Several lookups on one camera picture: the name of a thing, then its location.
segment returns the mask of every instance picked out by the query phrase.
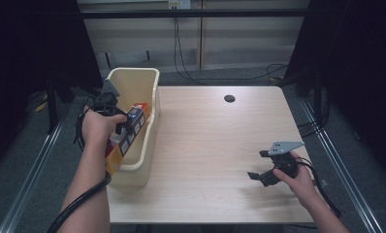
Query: person's right hand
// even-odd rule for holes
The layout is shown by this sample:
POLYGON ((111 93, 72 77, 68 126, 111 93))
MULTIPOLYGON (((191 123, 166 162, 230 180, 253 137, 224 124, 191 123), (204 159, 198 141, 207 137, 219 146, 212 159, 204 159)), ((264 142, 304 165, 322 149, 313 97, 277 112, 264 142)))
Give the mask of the person's right hand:
MULTIPOLYGON (((293 151, 291 154, 296 158, 296 161, 301 161, 300 157, 293 151)), ((287 176, 279 169, 274 169, 273 173, 283 182, 290 186, 290 189, 298 197, 300 204, 308 208, 315 201, 321 201, 316 189, 313 186, 310 173, 304 165, 298 166, 298 175, 295 179, 287 176)))

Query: hand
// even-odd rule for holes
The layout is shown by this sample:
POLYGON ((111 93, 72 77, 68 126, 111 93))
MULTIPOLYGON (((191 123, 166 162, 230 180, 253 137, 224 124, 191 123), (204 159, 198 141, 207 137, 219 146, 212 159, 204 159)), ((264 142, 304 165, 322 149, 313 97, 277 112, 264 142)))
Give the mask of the hand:
POLYGON ((86 145, 105 144, 118 123, 125 122, 124 115, 102 116, 89 110, 83 120, 81 132, 86 145))
MULTIPOLYGON (((300 157, 295 152, 291 151, 291 154, 296 158, 296 160, 301 161, 300 157)), ((306 166, 298 166, 298 175, 295 179, 287 176, 279 169, 274 169, 273 173, 281 181, 287 183, 290 186, 290 189, 298 197, 299 202, 303 207, 308 208, 313 202, 321 201, 320 196, 313 186, 310 173, 308 172, 306 166)))

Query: table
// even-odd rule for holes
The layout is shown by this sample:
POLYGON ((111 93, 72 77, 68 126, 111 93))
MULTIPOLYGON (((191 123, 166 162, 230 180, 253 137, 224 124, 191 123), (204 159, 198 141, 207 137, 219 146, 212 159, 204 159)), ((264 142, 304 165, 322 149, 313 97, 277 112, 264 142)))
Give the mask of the table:
POLYGON ((280 88, 159 86, 159 96, 149 182, 108 186, 111 222, 312 222, 287 184, 263 187, 246 174, 273 168, 259 151, 274 141, 302 140, 280 88))

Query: person's right arm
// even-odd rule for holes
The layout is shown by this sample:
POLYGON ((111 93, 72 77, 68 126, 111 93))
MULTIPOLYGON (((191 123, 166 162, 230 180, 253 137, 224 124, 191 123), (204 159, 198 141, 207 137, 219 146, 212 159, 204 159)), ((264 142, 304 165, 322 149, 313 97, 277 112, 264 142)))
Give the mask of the person's right arm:
MULTIPOLYGON (((299 157, 294 152, 292 154, 296 158, 299 157)), ((307 209, 314 222, 316 222, 319 232, 348 232, 347 228, 317 193, 311 181, 310 173, 305 166, 299 165, 299 173, 295 179, 287 176, 279 169, 274 169, 273 173, 290 186, 290 189, 298 197, 300 204, 307 209)))

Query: gray carpet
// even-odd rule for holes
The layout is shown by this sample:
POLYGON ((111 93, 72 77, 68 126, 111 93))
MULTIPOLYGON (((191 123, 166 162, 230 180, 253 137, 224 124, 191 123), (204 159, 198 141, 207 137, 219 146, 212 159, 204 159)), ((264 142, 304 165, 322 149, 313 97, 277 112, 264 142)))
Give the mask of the gray carpet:
MULTIPOLYGON (((282 76, 285 69, 281 69, 272 76, 282 76)), ((161 74, 159 85, 266 85, 269 83, 265 68, 229 69, 189 72, 196 82, 188 80, 186 74, 182 78, 177 73, 161 74)), ((289 107, 298 124, 307 122, 306 113, 302 107, 303 98, 295 94, 293 85, 283 87, 283 92, 289 107)), ((53 219, 57 216, 66 187, 73 177, 80 158, 78 145, 73 144, 75 123, 81 100, 77 99, 70 105, 58 103, 59 116, 63 116, 59 137, 48 156, 44 170, 34 186, 28 199, 15 232, 46 232, 53 219)), ((31 106, 40 102, 36 98, 29 103, 31 106)), ((325 126, 333 140, 343 162, 351 173, 357 186, 374 210, 382 229, 386 232, 386 173, 376 163, 369 148, 354 137, 354 128, 345 120, 332 105, 330 118, 325 126)), ((26 176, 46 139, 48 131, 47 109, 39 113, 30 113, 12 142, 5 156, 0 162, 0 224, 11 207, 16 195, 23 185, 26 176)), ((324 187, 328 196, 342 211, 341 220, 351 232, 367 232, 358 215, 355 206, 344 189, 338 175, 333 168, 321 143, 313 134, 304 138, 306 148, 317 170, 320 180, 328 185, 324 187)), ((316 232, 290 225, 126 225, 112 226, 112 232, 316 232)))

